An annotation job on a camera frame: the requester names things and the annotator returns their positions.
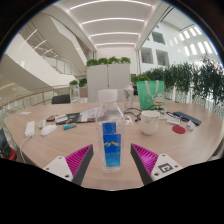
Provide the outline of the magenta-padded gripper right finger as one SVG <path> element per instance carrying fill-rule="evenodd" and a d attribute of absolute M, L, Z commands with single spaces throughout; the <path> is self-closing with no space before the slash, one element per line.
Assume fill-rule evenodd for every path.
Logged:
<path fill-rule="evenodd" d="M 182 166 L 167 154 L 156 154 L 136 144 L 131 144 L 131 155 L 144 185 L 182 169 Z"/>

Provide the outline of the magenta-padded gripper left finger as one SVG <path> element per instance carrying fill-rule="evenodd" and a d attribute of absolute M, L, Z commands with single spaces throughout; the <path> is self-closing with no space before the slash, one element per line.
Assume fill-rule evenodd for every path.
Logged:
<path fill-rule="evenodd" d="M 44 170 L 81 185 L 92 156 L 93 145 L 90 144 L 66 157 L 56 157 L 44 167 Z"/>

